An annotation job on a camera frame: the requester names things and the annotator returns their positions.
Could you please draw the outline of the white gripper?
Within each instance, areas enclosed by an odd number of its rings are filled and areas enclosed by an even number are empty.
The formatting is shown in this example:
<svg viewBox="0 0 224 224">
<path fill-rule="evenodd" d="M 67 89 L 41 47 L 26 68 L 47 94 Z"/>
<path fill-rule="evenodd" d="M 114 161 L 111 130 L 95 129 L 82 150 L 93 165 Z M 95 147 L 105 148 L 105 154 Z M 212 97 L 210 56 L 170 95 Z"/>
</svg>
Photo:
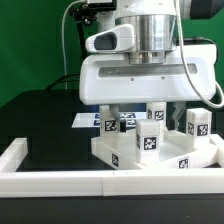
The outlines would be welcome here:
<svg viewBox="0 0 224 224">
<path fill-rule="evenodd" d="M 173 102 L 167 128 L 177 130 L 185 102 L 215 94 L 216 46 L 186 45 L 166 55 L 162 64 L 131 65 L 125 54 L 89 56 L 82 64 L 79 95 L 86 105 L 109 106 L 119 132 L 126 132 L 119 106 L 125 103 Z"/>
</svg>

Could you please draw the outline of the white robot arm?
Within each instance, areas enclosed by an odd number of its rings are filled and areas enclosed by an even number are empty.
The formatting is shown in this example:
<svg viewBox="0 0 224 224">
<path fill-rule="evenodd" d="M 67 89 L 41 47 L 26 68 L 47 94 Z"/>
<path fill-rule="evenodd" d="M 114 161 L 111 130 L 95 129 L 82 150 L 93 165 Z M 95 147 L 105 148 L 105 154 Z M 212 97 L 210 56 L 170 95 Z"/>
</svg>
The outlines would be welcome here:
<svg viewBox="0 0 224 224">
<path fill-rule="evenodd" d="M 215 44 L 185 38 L 184 19 L 210 19 L 224 0 L 84 0 L 76 11 L 101 28 L 85 42 L 90 55 L 80 70 L 80 100 L 107 105 L 107 131 L 126 130 L 121 104 L 203 101 L 220 86 Z"/>
</svg>

